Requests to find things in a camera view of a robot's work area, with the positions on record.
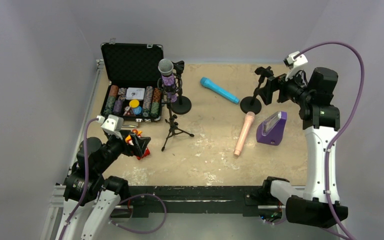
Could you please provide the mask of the black tripod mic stand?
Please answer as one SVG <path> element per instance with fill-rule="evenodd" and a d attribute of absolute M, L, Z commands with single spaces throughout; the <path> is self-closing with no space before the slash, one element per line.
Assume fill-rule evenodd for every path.
<path fill-rule="evenodd" d="M 164 104 L 168 109 L 169 117 L 165 119 L 165 122 L 169 124 L 168 134 L 165 138 L 164 144 L 161 148 L 161 151 L 163 152 L 166 149 L 166 145 L 168 142 L 168 139 L 180 135 L 180 134 L 186 134 L 189 137 L 194 137 L 195 135 L 193 133 L 187 132 L 181 128 L 179 128 L 179 123 L 177 122 L 178 114 L 174 113 L 172 111 L 172 104 L 167 100 L 167 95 L 163 91 L 163 85 L 162 85 L 162 77 L 158 80 L 158 86 L 161 87 L 162 90 L 162 104 Z"/>

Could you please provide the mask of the purple glitter microphone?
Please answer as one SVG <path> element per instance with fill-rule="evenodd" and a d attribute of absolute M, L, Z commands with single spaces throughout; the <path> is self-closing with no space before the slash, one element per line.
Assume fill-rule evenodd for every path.
<path fill-rule="evenodd" d="M 174 103 L 177 101 L 176 78 L 173 74 L 174 64 L 167 58 L 163 58 L 158 63 L 158 70 L 161 74 L 163 92 L 169 102 Z"/>

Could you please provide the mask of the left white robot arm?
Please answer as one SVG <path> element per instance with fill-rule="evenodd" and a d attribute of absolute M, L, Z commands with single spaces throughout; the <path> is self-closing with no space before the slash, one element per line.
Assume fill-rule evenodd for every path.
<path fill-rule="evenodd" d="M 58 227 L 59 240 L 95 240 L 108 223 L 115 206 L 130 197 L 128 181 L 103 173 L 120 155 L 145 157 L 150 137 L 122 130 L 121 137 L 111 135 L 103 143 L 97 137 L 84 139 L 77 161 L 64 180 L 63 216 Z"/>

